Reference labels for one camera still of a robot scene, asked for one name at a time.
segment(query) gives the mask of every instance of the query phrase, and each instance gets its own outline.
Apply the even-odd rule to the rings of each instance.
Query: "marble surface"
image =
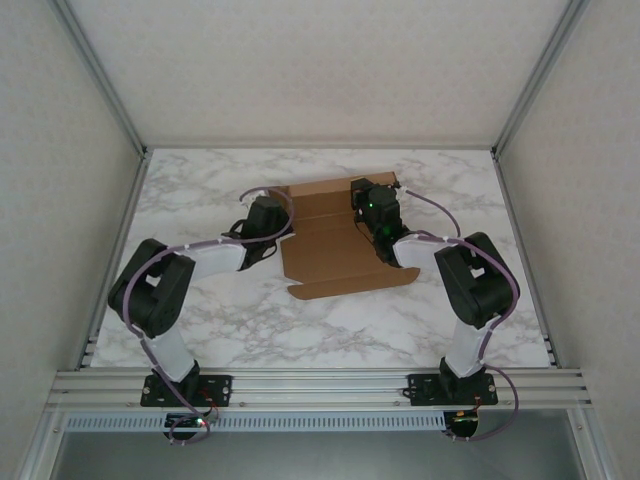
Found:
[[[491,157],[486,151],[156,150],[123,259],[140,241],[168,245],[215,238],[246,216],[238,196],[259,185],[286,185],[393,170],[403,185],[447,206],[463,235],[489,234],[522,289],[518,308],[496,330],[487,360],[547,367],[549,360]],[[417,199],[401,200],[411,229],[455,233],[449,219]],[[456,317],[437,271],[411,285],[302,301],[286,286],[276,254],[253,268],[192,284],[180,329],[201,366],[435,367]],[[108,310],[93,367],[143,366],[136,338]]]

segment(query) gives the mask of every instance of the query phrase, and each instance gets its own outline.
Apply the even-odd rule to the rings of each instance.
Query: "purple cable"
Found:
[[[509,420],[507,420],[507,422],[501,427],[491,432],[478,435],[476,437],[464,437],[464,441],[467,441],[467,442],[478,442],[480,440],[486,440],[487,438],[491,438],[495,435],[498,435],[499,433],[502,433],[504,430],[506,430],[515,421],[516,417],[518,416],[518,411],[520,410],[520,398],[518,397],[518,391],[513,381],[502,369],[498,367],[494,367],[492,365],[487,365],[483,361],[484,353],[487,349],[487,345],[489,344],[489,340],[491,339],[491,335],[493,334],[493,331],[498,325],[504,322],[516,309],[516,305],[518,304],[518,298],[520,297],[520,293],[518,292],[518,285],[516,283],[515,278],[513,278],[513,275],[511,274],[511,272],[509,272],[509,270],[503,267],[491,255],[480,250],[478,247],[476,247],[475,245],[472,245],[466,240],[462,240],[460,238],[446,238],[446,237],[440,238],[440,237],[433,236],[430,233],[424,232],[424,231],[419,231],[418,233],[425,234],[424,236],[418,237],[419,240],[422,240],[424,242],[450,243],[454,245],[462,245],[463,247],[468,248],[469,250],[474,252],[476,255],[479,255],[482,258],[484,258],[493,267],[495,267],[496,270],[498,270],[504,276],[504,278],[506,278],[507,282],[509,283],[509,287],[511,287],[511,305],[509,305],[509,308],[507,308],[507,310],[500,316],[500,318],[496,320],[496,322],[491,326],[491,328],[489,329],[485,337],[482,339],[482,343],[480,344],[480,350],[478,352],[478,360],[480,361],[480,363],[484,364],[484,366],[487,369],[493,370],[499,373],[507,381],[507,383],[511,387],[511,390],[513,391],[514,407],[513,407],[513,412],[509,417]]]
[[[411,190],[407,190],[406,192],[409,195],[411,195],[412,197],[416,197],[416,198],[422,200],[423,202],[427,202],[428,204],[433,205],[434,207],[436,207],[436,208],[440,209],[442,212],[444,212],[444,214],[451,219],[451,221],[453,222],[453,225],[456,227],[456,236],[459,237],[459,236],[462,235],[462,231],[460,230],[460,224],[458,223],[456,218],[453,216],[453,214],[449,210],[447,210],[445,207],[440,205],[438,202],[430,200],[427,197],[423,197],[422,195],[418,195],[417,193],[412,192]]]
[[[182,403],[182,405],[184,405],[191,413],[193,413],[193,416],[202,419],[202,421],[204,422],[205,427],[207,428],[206,434],[202,435],[202,436],[198,436],[198,437],[193,437],[190,438],[189,440],[181,440],[181,445],[187,445],[187,444],[191,444],[191,443],[197,443],[201,440],[204,440],[210,433],[211,433],[211,426],[209,425],[209,422],[207,421],[206,418],[204,418],[204,415],[199,412],[193,405],[191,405],[186,398],[184,398],[180,392],[178,391],[178,389],[176,389],[176,387],[173,385],[173,382],[171,381],[171,379],[169,378],[169,376],[167,375],[167,373],[164,371],[164,369],[160,366],[159,362],[158,362],[158,358],[155,356],[155,354],[151,351],[151,349],[149,348],[149,346],[147,345],[147,342],[145,342],[144,340],[144,333],[138,329],[137,327],[135,327],[133,325],[133,323],[131,322],[131,317],[129,316],[129,302],[131,300],[131,292],[133,291],[133,287],[136,285],[136,283],[138,282],[138,280],[140,279],[140,277],[142,277],[142,275],[145,274],[145,272],[147,270],[149,270],[149,268],[156,262],[158,262],[160,259],[162,259],[163,257],[171,254],[171,253],[179,253],[179,252],[183,252],[185,250],[187,250],[187,247],[189,250],[197,250],[200,248],[206,248],[206,247],[210,247],[213,245],[220,245],[220,244],[224,244],[224,243],[256,243],[256,242],[265,242],[265,241],[269,241],[269,240],[274,240],[278,237],[280,237],[281,235],[283,235],[291,226],[291,224],[293,223],[293,215],[294,215],[294,209],[293,209],[293,201],[291,200],[291,198],[286,195],[284,192],[273,188],[273,187],[256,187],[256,188],[252,188],[250,190],[247,190],[246,192],[244,192],[242,195],[240,195],[240,201],[242,201],[242,199],[248,195],[249,193],[253,193],[259,190],[267,190],[269,192],[272,193],[276,193],[278,195],[280,195],[282,198],[284,198],[287,201],[287,206],[289,207],[289,220],[287,220],[287,223],[284,225],[284,227],[282,227],[280,229],[279,232],[274,233],[272,235],[268,235],[266,237],[261,237],[261,238],[251,238],[251,239],[226,239],[226,238],[216,238],[214,240],[204,240],[202,242],[196,242],[196,243],[191,243],[189,245],[177,245],[174,247],[168,247],[166,250],[163,250],[162,252],[154,255],[153,257],[151,257],[149,260],[147,260],[137,271],[136,273],[134,273],[131,277],[131,279],[129,280],[129,283],[127,284],[127,288],[125,288],[124,291],[124,296],[122,299],[122,319],[125,323],[125,325],[127,326],[127,329],[129,331],[131,331],[136,337],[138,337],[138,339],[140,340],[140,345],[142,345],[142,349],[144,350],[144,352],[147,354],[147,357],[149,357],[149,360],[151,361],[151,364],[153,365],[153,368],[155,369],[156,372],[158,372],[158,375],[160,376],[160,378],[162,379],[162,381],[167,385],[167,387],[169,388],[169,390],[171,391],[171,393],[173,393],[173,395],[175,395],[175,397],[178,399],[178,401],[180,403]],[[188,418],[193,418],[193,416],[189,416],[189,417],[181,417],[178,420],[176,420],[173,425],[171,425],[171,429],[169,430],[169,440],[171,441],[171,443],[173,444],[175,438],[173,436],[173,432],[176,429],[176,427],[182,423],[183,421],[187,420]]]

